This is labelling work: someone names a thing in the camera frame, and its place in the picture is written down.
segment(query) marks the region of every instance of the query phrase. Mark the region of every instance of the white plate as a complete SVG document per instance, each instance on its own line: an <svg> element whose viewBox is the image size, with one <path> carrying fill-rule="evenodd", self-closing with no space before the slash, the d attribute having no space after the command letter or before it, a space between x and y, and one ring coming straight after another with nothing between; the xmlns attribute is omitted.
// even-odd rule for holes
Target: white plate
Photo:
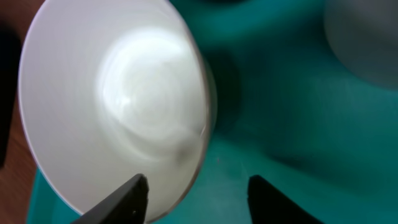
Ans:
<svg viewBox="0 0 398 224"><path fill-rule="evenodd" d="M48 0L26 38L19 104L54 191L82 214L136 173L147 221L192 186L210 137L210 96L185 23L163 0Z"/></svg>

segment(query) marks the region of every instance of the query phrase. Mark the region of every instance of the brown wooden table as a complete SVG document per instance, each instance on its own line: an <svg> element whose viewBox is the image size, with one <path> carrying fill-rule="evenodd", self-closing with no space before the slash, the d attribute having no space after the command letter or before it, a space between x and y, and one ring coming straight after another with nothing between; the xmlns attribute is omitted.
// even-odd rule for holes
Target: brown wooden table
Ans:
<svg viewBox="0 0 398 224"><path fill-rule="evenodd" d="M29 25L43 1L0 0L0 21L13 27L21 41L24 41ZM6 163L0 169L0 223L25 223L35 170L16 98Z"/></svg>

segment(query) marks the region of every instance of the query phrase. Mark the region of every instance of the teal tablecloth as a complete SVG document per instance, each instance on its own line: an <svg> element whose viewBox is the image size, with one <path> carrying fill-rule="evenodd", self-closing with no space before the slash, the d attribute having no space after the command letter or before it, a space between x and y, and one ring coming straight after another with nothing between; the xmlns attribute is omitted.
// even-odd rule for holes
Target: teal tablecloth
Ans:
<svg viewBox="0 0 398 224"><path fill-rule="evenodd" d="M398 223L398 92L331 52L322 0L172 1L215 73L218 124L186 198L158 223L250 223L259 174L326 223ZM37 172L28 223L69 223Z"/></svg>

